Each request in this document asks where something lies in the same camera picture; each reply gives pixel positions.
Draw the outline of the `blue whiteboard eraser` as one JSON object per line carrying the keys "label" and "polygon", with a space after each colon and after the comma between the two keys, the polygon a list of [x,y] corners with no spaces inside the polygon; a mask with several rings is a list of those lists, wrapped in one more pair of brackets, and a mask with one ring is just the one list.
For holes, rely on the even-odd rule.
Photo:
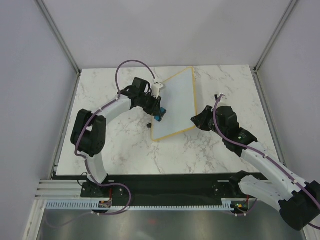
{"label": "blue whiteboard eraser", "polygon": [[156,115],[154,116],[154,119],[157,121],[157,122],[161,122],[164,115],[166,114],[167,110],[163,107],[160,107],[159,108],[159,111],[156,113]]}

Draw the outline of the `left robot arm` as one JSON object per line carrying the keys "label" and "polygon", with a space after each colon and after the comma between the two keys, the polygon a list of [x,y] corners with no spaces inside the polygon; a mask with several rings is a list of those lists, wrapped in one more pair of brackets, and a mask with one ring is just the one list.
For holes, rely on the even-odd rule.
{"label": "left robot arm", "polygon": [[75,146],[74,154],[84,158],[87,176],[93,182],[92,191],[98,197],[109,193],[109,184],[104,180],[105,170],[102,150],[106,144],[107,125],[133,108],[142,108],[145,113],[162,121],[166,110],[161,107],[163,83],[150,84],[141,78],[134,78],[131,85],[120,90],[109,103],[96,110],[81,109],[74,123],[70,141]]}

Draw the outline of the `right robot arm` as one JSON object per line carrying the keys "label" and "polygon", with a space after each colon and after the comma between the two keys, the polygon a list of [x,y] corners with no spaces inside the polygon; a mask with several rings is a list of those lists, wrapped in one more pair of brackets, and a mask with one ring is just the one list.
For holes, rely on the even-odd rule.
{"label": "right robot arm", "polygon": [[191,121],[202,131],[218,134],[229,151],[253,165],[271,183],[241,171],[228,185],[232,196],[245,194],[264,202],[277,210],[296,231],[306,226],[319,230],[312,222],[320,215],[320,184],[315,180],[307,182],[272,159],[258,139],[240,127],[237,114],[230,106],[214,108],[208,105]]}

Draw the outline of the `yellow framed whiteboard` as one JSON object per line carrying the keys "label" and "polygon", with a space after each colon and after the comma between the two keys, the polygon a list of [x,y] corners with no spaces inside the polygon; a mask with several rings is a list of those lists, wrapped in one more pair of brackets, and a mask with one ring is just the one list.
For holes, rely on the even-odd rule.
{"label": "yellow framed whiteboard", "polygon": [[194,68],[187,67],[163,81],[160,106],[166,110],[161,121],[152,120],[151,139],[160,141],[195,128],[191,118],[196,116],[196,81]]}

